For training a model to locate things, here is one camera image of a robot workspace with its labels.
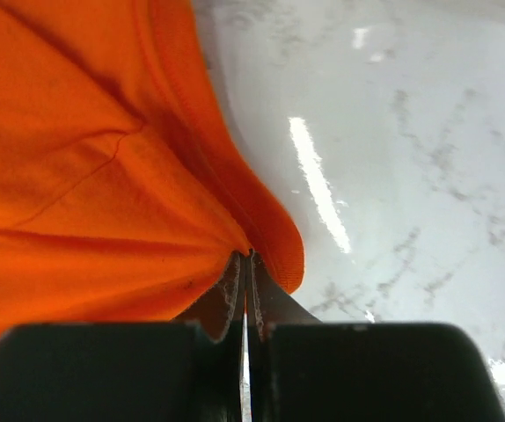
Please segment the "orange t shirt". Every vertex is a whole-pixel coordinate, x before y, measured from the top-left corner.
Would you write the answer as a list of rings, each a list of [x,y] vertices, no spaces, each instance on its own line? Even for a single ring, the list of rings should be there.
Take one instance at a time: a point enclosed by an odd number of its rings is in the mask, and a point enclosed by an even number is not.
[[[188,1],[0,1],[0,335],[168,320],[302,239],[234,145]]]

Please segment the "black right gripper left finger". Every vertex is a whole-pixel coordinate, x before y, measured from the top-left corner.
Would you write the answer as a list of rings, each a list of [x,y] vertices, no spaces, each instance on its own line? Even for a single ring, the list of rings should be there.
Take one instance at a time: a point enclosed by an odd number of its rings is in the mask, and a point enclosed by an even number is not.
[[[245,257],[170,322],[21,324],[0,337],[0,421],[239,421]]]

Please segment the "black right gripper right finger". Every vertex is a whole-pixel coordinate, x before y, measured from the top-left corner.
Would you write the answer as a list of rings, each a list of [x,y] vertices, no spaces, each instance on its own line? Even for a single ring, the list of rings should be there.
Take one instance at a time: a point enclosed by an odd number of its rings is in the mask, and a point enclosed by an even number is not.
[[[324,323],[247,259],[255,421],[503,421],[474,342],[439,323]]]

